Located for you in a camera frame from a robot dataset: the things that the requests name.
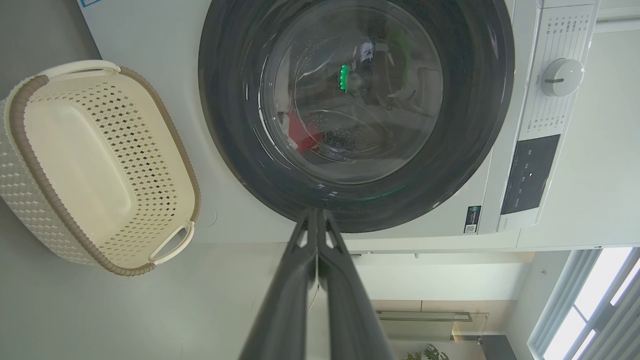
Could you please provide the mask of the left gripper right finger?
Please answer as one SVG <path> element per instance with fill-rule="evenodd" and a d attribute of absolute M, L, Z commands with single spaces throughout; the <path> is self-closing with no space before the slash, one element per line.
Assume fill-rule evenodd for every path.
<path fill-rule="evenodd" d="M 317 211 L 318 278 L 327 294 L 330 359 L 393 360 L 386 334 L 328 210 Z"/>

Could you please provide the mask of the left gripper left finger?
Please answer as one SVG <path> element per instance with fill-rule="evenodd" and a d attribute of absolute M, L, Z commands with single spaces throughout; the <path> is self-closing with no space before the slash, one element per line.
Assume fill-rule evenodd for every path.
<path fill-rule="evenodd" d="M 317 274 L 318 209 L 299 217 L 270 282 L 240 360 L 304 360 L 307 300 Z"/>

